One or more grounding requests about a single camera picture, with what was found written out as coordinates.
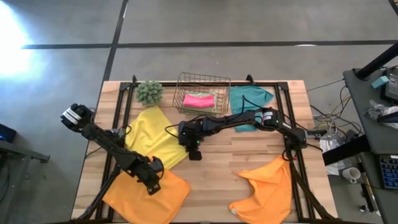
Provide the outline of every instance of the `orange cloth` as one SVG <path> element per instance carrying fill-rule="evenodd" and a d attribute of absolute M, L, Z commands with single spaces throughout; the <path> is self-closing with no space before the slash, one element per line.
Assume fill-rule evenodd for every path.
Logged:
<path fill-rule="evenodd" d="M 159 183 L 161 190 L 149 195 L 146 186 L 137 183 L 137 177 L 132 178 L 122 172 L 112 183 L 103 201 L 130 223 L 170 223 L 180 210 L 190 186 L 168 170 L 164 170 Z"/>
<path fill-rule="evenodd" d="M 254 194 L 231 203 L 231 212 L 247 223 L 282 223 L 292 204 L 289 162 L 277 157 L 263 167 L 238 175 L 249 180 Z"/>

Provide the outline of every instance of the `teal cloth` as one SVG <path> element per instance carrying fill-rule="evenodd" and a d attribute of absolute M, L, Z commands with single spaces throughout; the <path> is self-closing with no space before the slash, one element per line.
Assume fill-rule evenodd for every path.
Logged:
<path fill-rule="evenodd" d="M 250 102 L 253 102 L 259 106 L 265 106 L 268 104 L 274 97 L 274 95 L 265 89 L 259 87 L 259 86 L 235 86 L 231 87 L 229 91 L 229 103 L 231 105 L 231 111 L 232 114 L 240 114 L 242 112 L 242 96 L 249 100 Z M 254 106 L 250 104 L 247 101 L 244 101 L 244 109 L 243 111 L 247 110 L 256 110 L 258 109 L 257 106 Z M 257 128 L 255 128 L 253 125 L 240 125 L 235 127 L 236 132 L 246 132 L 246 131 L 255 131 Z"/>

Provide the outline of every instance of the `pink sponge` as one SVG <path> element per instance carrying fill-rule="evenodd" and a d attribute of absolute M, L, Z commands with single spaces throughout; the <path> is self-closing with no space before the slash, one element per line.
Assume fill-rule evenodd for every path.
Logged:
<path fill-rule="evenodd" d="M 209 107 L 214 107 L 214 96 L 205 96 L 205 97 L 199 97 L 199 96 L 192 96 L 189 94 L 185 95 L 184 106 L 189 106 L 193 108 L 209 108 Z"/>

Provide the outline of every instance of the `keyboard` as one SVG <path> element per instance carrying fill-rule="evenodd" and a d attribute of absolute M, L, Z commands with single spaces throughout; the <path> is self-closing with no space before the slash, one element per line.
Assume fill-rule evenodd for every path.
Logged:
<path fill-rule="evenodd" d="M 398 156 L 380 156 L 379 162 L 383 187 L 398 190 Z"/>

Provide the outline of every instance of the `yellow cloth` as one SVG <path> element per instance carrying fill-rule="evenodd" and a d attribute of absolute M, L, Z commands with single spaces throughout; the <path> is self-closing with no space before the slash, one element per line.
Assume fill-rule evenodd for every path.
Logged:
<path fill-rule="evenodd" d="M 127 173 L 119 174 L 103 197 L 104 202 L 130 223 L 166 224 L 180 210 L 190 191 L 189 184 L 165 170 L 161 190 L 149 195 L 143 183 Z"/>
<path fill-rule="evenodd" d="M 156 156 L 163 162 L 165 169 L 170 169 L 188 155 L 185 148 L 178 144 L 178 139 L 165 132 L 164 128 L 170 125 L 162 110 L 152 106 L 130 124 L 126 147 L 144 156 Z M 168 131 L 178 135 L 175 128 L 169 128 Z"/>
<path fill-rule="evenodd" d="M 292 204 L 289 162 L 277 157 L 264 167 L 238 175 L 249 180 L 254 194 L 231 203 L 231 212 L 247 223 L 282 223 Z"/>

